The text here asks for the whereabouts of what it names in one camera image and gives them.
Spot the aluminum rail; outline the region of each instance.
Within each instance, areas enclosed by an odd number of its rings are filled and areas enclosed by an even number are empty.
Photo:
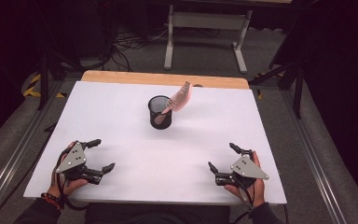
[[[61,86],[62,81],[55,81],[51,85],[51,89],[48,93],[48,101],[41,110],[36,111],[30,126],[14,150],[11,158],[8,160],[5,168],[0,173],[0,202],[5,193],[5,190],[7,189],[7,186],[9,185],[14,174],[16,174],[22,159],[27,153],[37,128],[39,127],[43,117],[45,117],[49,106],[54,101],[55,96],[60,91]]]
[[[327,210],[330,214],[334,223],[347,223],[345,217],[343,216],[339,204],[336,200],[336,196],[330,186],[330,183],[324,174],[322,165],[319,163],[319,160],[316,156],[315,150],[310,142],[308,134],[305,130],[305,127],[301,121],[296,117],[296,113],[293,109],[293,100],[289,91],[281,91],[282,98],[288,108],[290,117],[292,118],[294,124],[296,125],[296,130],[301,137],[302,145],[305,150],[305,155],[308,163],[310,164],[310,169],[315,177],[316,183],[318,184],[319,190],[322,193],[324,202],[326,204]]]

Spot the white tabletop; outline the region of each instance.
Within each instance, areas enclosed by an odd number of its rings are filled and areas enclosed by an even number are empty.
[[[266,201],[286,203],[252,91],[193,88],[187,105],[173,112],[172,125],[156,130],[149,123],[147,103],[156,95],[172,96],[179,86],[79,81],[24,192],[36,198],[49,186],[60,153],[72,142],[102,139],[85,151],[90,169],[112,162],[114,170],[100,185],[88,184],[72,199],[84,202],[238,204],[216,186],[210,161],[230,173],[240,155],[232,142],[253,149],[269,175]]]

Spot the wristband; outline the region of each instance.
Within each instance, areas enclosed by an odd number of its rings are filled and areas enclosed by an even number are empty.
[[[49,193],[42,193],[40,197],[42,197],[42,199],[44,199],[47,203],[54,205],[57,210],[61,211],[63,209],[63,202],[61,198],[57,198],[56,196]]]

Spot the human hand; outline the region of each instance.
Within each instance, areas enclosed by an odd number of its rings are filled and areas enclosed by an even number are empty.
[[[71,148],[74,145],[75,145],[75,142],[71,143],[68,146],[68,148]],[[65,159],[65,156],[66,156],[66,154],[64,154],[62,156],[61,161],[63,161],[63,159]],[[53,169],[53,172],[51,174],[51,185],[50,185],[50,188],[48,189],[47,193],[52,194],[57,198],[60,198],[61,194],[60,194],[60,191],[59,191],[59,188],[58,188],[57,174],[55,173],[56,168],[57,167],[55,167]],[[66,196],[71,195],[76,189],[79,189],[79,188],[87,185],[88,183],[89,182],[87,180],[85,180],[85,179],[77,179],[77,180],[70,181],[67,184],[65,184],[65,180],[61,177],[61,185],[62,185],[62,188],[63,188],[62,190],[63,190],[63,193]]]
[[[255,164],[260,167],[260,161],[258,160],[257,154],[255,153],[255,151],[253,152],[253,157],[254,157],[254,162]],[[225,189],[230,191],[232,194],[234,194],[235,196],[239,197],[242,201],[243,198],[241,196],[240,190],[232,185],[225,185]],[[257,207],[258,205],[262,204],[265,202],[264,200],[264,181],[263,179],[257,179],[255,181],[255,183],[249,187],[248,189],[249,195],[251,197],[254,197],[253,199],[249,199],[249,202],[251,202],[252,200],[254,200],[253,203],[253,207]]]

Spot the metal frame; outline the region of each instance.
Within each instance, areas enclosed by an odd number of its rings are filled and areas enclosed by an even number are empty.
[[[49,93],[49,98],[46,101],[45,106],[40,110],[37,110],[34,118],[28,127],[27,131],[25,132],[24,136],[20,140],[19,144],[17,145],[16,149],[13,152],[13,155],[10,157],[9,161],[7,162],[6,166],[2,170],[0,174],[0,202],[9,185],[11,179],[13,178],[14,174],[16,174],[17,169],[19,168],[22,159],[26,155],[31,142],[34,138],[34,134],[38,129],[43,117],[47,114],[48,108],[55,99],[54,96],[60,91],[62,86],[61,81],[55,81],[54,84],[51,86],[51,90]]]
[[[339,207],[336,196],[334,195],[333,189],[330,186],[328,178],[324,173],[324,169],[319,163],[318,157],[316,156],[315,150],[313,149],[312,143],[310,142],[307,131],[305,130],[301,119],[297,118],[296,112],[292,109],[293,100],[289,91],[281,91],[281,95],[286,104],[287,111],[290,113],[290,117],[296,126],[297,133],[301,137],[306,159],[310,165],[313,176],[315,177],[319,191],[324,198],[324,202],[330,217],[334,223],[347,223],[344,215],[342,214],[341,208]]]
[[[210,29],[225,29],[225,30],[239,30],[240,37],[237,42],[233,42],[235,56],[237,58],[238,67],[241,73],[247,73],[247,68],[242,55],[242,43],[248,30],[249,22],[252,17],[252,10],[242,15],[222,15],[222,14],[208,14],[208,13],[189,13],[189,12],[174,12],[173,5],[170,5],[170,13],[168,16],[168,43],[167,51],[165,53],[164,69],[170,70],[172,68],[173,55],[173,27],[192,27],[192,28],[210,28]]]

